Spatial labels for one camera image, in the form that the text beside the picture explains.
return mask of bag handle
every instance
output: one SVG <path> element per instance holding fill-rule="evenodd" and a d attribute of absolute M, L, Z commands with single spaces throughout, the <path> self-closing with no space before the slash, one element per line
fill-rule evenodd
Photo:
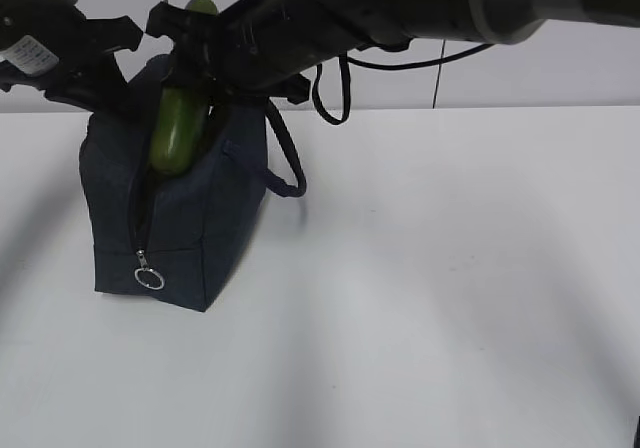
<path fill-rule="evenodd" d="M 282 148 L 282 152 L 298 181 L 298 186 L 289 185 L 268 167 L 256 163 L 255 158 L 252 157 L 251 154 L 231 141 L 227 141 L 224 144 L 223 152 L 243 167 L 249 174 L 261 180 L 265 186 L 276 195 L 282 198 L 302 198 L 307 192 L 307 178 L 302 169 L 302 163 L 300 162 L 296 145 L 289 134 L 289 130 L 280 111 L 278 111 L 278 108 L 272 101 L 267 103 L 266 114 L 269 124 Z"/>

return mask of zipper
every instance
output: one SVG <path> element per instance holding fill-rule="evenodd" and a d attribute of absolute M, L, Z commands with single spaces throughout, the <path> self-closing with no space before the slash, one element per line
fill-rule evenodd
<path fill-rule="evenodd" d="M 132 182 L 133 188 L 127 216 L 131 250 L 140 264 L 140 268 L 134 271 L 134 277 L 143 287 L 160 291 L 164 289 L 165 279 L 161 273 L 151 268 L 147 259 L 147 248 L 153 227 L 156 191 L 160 184 L 158 176 L 148 167 L 148 152 L 152 134 L 151 131 L 143 143 L 142 153 L 144 156 L 140 159 L 136 176 Z"/>

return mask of zipper pull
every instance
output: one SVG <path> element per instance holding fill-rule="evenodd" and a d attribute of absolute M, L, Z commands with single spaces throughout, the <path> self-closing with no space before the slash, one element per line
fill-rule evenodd
<path fill-rule="evenodd" d="M 136 281 L 144 286 L 145 288 L 153 291 L 161 291 L 164 289 L 165 280 L 164 277 L 149 267 L 149 262 L 147 261 L 147 257 L 144 253 L 144 250 L 139 250 L 136 252 L 136 256 L 138 257 L 138 261 L 140 262 L 140 268 L 138 268 L 134 275 L 136 277 Z M 154 278 L 157 283 L 151 284 L 143 280 L 143 275 L 146 275 L 147 278 Z"/>

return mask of black strap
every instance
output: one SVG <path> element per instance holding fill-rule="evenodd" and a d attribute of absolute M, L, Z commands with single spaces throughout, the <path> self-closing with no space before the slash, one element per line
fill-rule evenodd
<path fill-rule="evenodd" d="M 313 99 L 313 105 L 322 118 L 332 125 L 338 126 L 346 123 L 351 116 L 351 68 L 349 67 L 349 59 L 347 55 L 340 57 L 340 77 L 342 78 L 342 118 L 334 118 L 326 110 L 320 97 L 320 80 L 322 79 L 322 73 L 324 68 L 322 65 L 317 67 L 318 75 L 316 81 L 313 83 L 313 90 L 311 92 L 311 98 Z"/>
<path fill-rule="evenodd" d="M 307 192 L 307 178 L 304 175 L 296 145 L 289 134 L 289 130 L 282 119 L 280 111 L 278 111 L 278 108 L 276 108 L 271 101 L 267 104 L 266 114 L 271 128 L 278 139 L 278 143 L 280 143 L 282 152 L 296 176 L 298 186 L 287 184 L 286 181 L 274 174 L 268 167 L 257 163 L 250 153 L 247 153 L 242 147 L 231 141 L 225 143 L 223 151 L 251 175 L 262 180 L 265 186 L 276 195 L 282 198 L 302 198 Z"/>

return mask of metal key ring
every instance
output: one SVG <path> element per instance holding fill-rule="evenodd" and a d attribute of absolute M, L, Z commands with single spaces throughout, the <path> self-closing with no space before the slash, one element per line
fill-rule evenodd
<path fill-rule="evenodd" d="M 142 274 L 143 273 L 144 274 L 153 275 L 159 281 L 159 285 L 158 286 L 154 286 L 154 285 L 144 281 L 142 279 Z M 138 268 L 135 271 L 135 276 L 136 276 L 136 281 L 138 283 L 140 283 L 142 286 L 144 286 L 145 288 L 149 289 L 149 290 L 161 291 L 161 290 L 164 289 L 164 285 L 165 285 L 164 277 L 154 269 L 151 269 L 151 268 Z"/>

